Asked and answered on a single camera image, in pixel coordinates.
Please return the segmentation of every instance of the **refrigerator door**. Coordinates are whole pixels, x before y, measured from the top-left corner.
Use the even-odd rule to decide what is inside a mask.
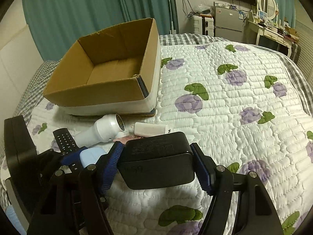
[[[242,32],[224,28],[215,28],[215,37],[222,37],[233,42],[242,42]]]
[[[243,31],[244,21],[239,18],[239,11],[215,7],[215,26],[236,31]]]

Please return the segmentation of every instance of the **bed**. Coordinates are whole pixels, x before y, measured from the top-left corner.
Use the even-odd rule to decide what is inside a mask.
[[[313,204],[313,92],[300,70],[279,52],[222,38],[177,34],[160,36],[160,41],[162,58],[172,59],[161,69],[156,115],[140,120],[172,123],[174,131],[183,131],[189,143],[197,142],[233,172],[256,171],[285,235],[292,234]],[[24,116],[39,153],[58,150],[53,130],[67,127],[76,134],[96,120],[64,114],[42,97],[57,64],[43,63],[15,111]],[[123,118],[127,129],[138,119]],[[47,129],[39,133],[43,123]],[[111,145],[99,144],[105,150]],[[5,207],[9,202],[3,185],[9,172],[3,157],[1,163]],[[224,234],[232,232],[236,196]],[[115,234],[197,234],[210,200],[197,179],[177,187],[132,191],[117,175],[108,194],[107,217]],[[175,207],[189,217],[164,224],[162,214]]]

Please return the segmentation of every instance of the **floral bedspread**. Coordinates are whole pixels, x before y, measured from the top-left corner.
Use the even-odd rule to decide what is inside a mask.
[[[162,47],[156,115],[150,123],[172,123],[190,143],[232,172],[255,171],[292,234],[313,204],[313,118],[277,54],[252,45],[220,41]],[[125,119],[126,129],[139,119]],[[62,113],[43,99],[28,124],[39,152],[57,150],[52,131],[84,130],[94,118]],[[110,149],[112,144],[99,144]],[[231,234],[237,194],[224,234]],[[211,197],[199,182],[133,191],[115,177],[107,217],[116,234],[197,234]]]

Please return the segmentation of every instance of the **metal screw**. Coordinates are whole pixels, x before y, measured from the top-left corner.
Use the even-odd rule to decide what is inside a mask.
[[[88,170],[94,170],[96,168],[96,166],[94,165],[94,164],[89,164],[88,166],[87,166],[87,169]]]
[[[60,170],[60,169],[58,169],[58,170],[55,172],[55,175],[56,175],[57,177],[62,176],[62,175],[63,175],[63,171]]]
[[[225,171],[225,167],[223,165],[217,166],[216,169],[221,172]]]
[[[250,177],[256,178],[258,176],[258,174],[256,174],[256,172],[251,171],[249,172]]]

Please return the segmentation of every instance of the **cardboard box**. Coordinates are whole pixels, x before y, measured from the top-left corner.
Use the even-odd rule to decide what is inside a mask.
[[[160,49],[152,18],[81,37],[60,61],[43,96],[74,115],[151,113],[159,84]]]

